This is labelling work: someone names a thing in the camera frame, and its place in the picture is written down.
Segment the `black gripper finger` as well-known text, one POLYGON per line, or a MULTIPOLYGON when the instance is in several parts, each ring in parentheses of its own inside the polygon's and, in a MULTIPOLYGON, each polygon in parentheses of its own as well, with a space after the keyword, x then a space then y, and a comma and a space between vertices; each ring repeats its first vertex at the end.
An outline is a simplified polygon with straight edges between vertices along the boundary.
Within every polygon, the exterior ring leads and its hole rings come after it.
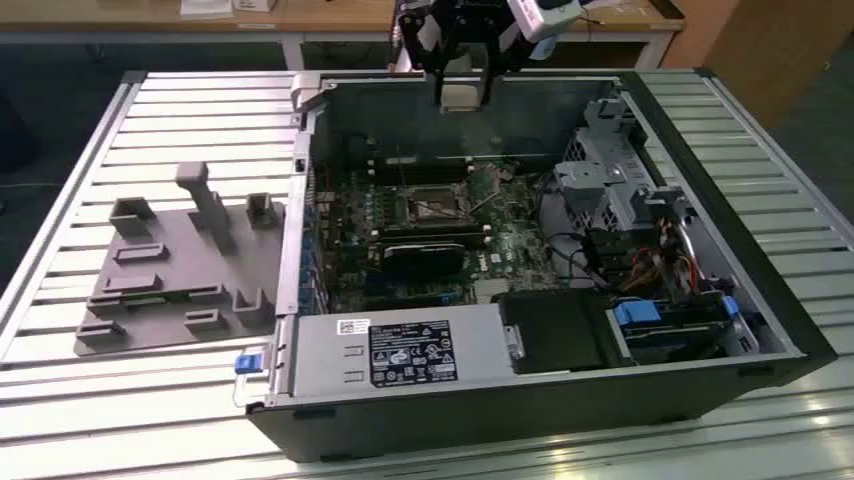
POLYGON ((514 65, 514 45, 520 33, 511 16, 490 16, 486 19, 486 66, 483 69, 483 104, 491 99, 492 84, 514 65))
POLYGON ((432 101, 439 106, 446 69, 459 46, 458 28, 444 27, 432 14, 423 13, 404 13, 398 25, 411 66, 432 76, 432 101))

